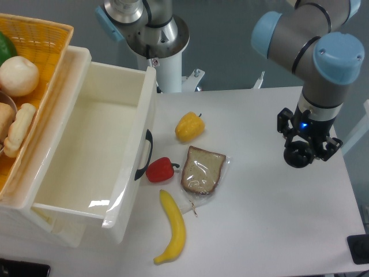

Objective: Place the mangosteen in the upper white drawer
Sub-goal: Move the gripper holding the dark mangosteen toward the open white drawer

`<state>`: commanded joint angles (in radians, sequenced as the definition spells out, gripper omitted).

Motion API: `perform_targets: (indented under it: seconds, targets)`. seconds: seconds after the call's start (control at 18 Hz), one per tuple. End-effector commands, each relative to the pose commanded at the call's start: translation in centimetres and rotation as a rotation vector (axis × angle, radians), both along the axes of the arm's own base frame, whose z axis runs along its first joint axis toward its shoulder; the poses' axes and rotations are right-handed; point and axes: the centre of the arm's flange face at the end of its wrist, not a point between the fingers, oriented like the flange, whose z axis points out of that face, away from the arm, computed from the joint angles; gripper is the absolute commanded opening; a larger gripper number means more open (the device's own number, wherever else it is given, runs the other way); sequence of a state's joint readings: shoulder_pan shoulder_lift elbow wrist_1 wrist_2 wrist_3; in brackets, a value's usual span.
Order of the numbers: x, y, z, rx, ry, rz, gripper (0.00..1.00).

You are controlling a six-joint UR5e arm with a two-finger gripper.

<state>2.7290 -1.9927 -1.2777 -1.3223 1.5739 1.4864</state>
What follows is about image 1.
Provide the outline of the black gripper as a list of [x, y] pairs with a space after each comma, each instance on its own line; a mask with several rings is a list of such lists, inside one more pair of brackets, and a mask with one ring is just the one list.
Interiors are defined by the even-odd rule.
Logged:
[[301, 111], [299, 106], [294, 112], [283, 108], [277, 115], [277, 131], [285, 138], [285, 146], [306, 141], [317, 150], [317, 159], [328, 161], [343, 145], [342, 140], [330, 135], [336, 117], [335, 108], [332, 112], [320, 108]]

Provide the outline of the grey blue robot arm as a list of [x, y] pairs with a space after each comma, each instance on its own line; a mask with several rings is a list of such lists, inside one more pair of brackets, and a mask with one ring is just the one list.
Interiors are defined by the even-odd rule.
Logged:
[[329, 160], [342, 146], [330, 130], [365, 57], [356, 37], [341, 33], [360, 1], [295, 1], [289, 15], [265, 13], [251, 34], [251, 45], [267, 59], [303, 80], [296, 109], [281, 110], [277, 131], [285, 138], [284, 160], [303, 168]]

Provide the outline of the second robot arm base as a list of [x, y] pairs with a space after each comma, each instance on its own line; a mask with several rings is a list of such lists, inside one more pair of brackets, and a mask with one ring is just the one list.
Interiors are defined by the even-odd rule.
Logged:
[[146, 59], [179, 54], [190, 40], [187, 24], [173, 14], [172, 1], [104, 1], [95, 15], [112, 40], [125, 40]]

